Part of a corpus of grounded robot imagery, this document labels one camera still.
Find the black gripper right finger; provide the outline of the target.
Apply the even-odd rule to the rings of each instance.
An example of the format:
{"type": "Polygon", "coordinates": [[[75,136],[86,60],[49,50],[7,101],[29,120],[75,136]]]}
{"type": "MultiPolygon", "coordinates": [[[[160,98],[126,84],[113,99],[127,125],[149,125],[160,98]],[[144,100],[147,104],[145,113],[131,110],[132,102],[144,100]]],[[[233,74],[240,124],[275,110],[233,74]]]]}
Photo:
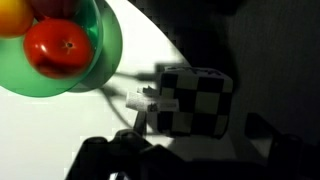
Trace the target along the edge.
{"type": "Polygon", "coordinates": [[[267,162],[273,180],[320,180],[320,146],[282,133],[257,113],[247,115],[244,134],[267,162]]]}

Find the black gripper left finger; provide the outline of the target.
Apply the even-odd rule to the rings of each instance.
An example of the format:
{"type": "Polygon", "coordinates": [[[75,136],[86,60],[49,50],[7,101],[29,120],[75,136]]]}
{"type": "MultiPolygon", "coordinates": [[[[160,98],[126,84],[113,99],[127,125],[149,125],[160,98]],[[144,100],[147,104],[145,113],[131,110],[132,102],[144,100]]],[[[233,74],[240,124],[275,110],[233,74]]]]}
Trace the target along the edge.
{"type": "Polygon", "coordinates": [[[65,180],[110,180],[118,174],[128,180],[186,180],[185,162],[162,145],[145,139],[147,114],[137,114],[132,129],[119,130],[111,141],[86,139],[65,180]]]}

